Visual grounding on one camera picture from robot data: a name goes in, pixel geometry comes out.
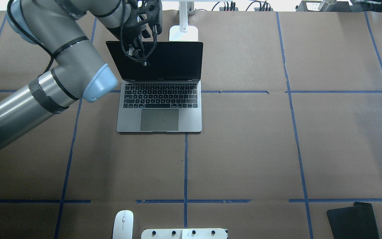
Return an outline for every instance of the white stand base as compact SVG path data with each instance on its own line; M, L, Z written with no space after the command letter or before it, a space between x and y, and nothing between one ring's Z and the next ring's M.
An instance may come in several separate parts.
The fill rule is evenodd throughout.
M227 239L228 233L222 228L186 228L186 229L146 229L141 239Z
M169 31L171 42L198 42L198 29L196 26L187 26L186 32L181 32L180 26L173 26Z

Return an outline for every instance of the laptop trackpad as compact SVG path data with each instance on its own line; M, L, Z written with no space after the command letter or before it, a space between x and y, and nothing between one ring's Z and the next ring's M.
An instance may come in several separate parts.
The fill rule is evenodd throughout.
M178 131L178 109L143 109L141 131Z

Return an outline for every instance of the mouse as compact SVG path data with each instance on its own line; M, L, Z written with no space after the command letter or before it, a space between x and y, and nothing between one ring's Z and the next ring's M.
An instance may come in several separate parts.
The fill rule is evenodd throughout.
M112 239L132 239L134 214L130 210L122 210L114 219Z

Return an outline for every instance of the white stand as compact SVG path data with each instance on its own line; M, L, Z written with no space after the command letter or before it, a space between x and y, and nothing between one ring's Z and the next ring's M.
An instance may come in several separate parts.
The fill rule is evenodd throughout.
M222 228L146 229L141 239L227 239Z
M198 29L188 25L187 2L179 2L179 26L173 26L169 31L169 41L198 41Z

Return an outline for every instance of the blue joint cap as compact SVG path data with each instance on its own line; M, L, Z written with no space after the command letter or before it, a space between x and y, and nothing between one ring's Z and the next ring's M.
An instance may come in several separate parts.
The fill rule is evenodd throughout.
M117 79L106 63L98 70L91 82L89 82L82 97L89 103L92 103L116 88L116 86Z
M23 13L22 13L22 10L21 10L21 6L20 6L20 1L18 0L15 0L12 5L11 5L11 14L13 16L13 18L16 20L16 22L23 28L23 30L25 30L27 33L29 33L31 36L33 36L35 39L36 37L32 34L32 32L30 31L29 27L26 25L26 21L25 21L25 18L23 17ZM31 39L29 39L26 35L24 35L20 29L18 29L14 23L11 21L11 19L8 17L8 13L6 13L6 18L8 20L8 23L9 25L11 26L11 28L16 32L18 33L25 41L27 41L28 43L31 43L31 44L35 44Z

